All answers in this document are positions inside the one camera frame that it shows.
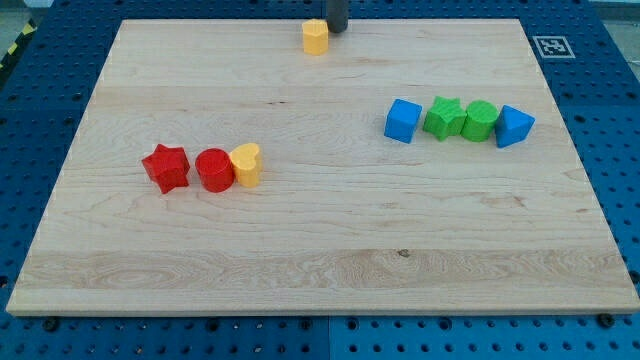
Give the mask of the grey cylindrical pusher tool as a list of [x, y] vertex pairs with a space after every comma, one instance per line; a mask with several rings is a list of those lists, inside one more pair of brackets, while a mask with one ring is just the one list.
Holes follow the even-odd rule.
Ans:
[[348, 28], [349, 1], [326, 0], [326, 21], [330, 32], [344, 32]]

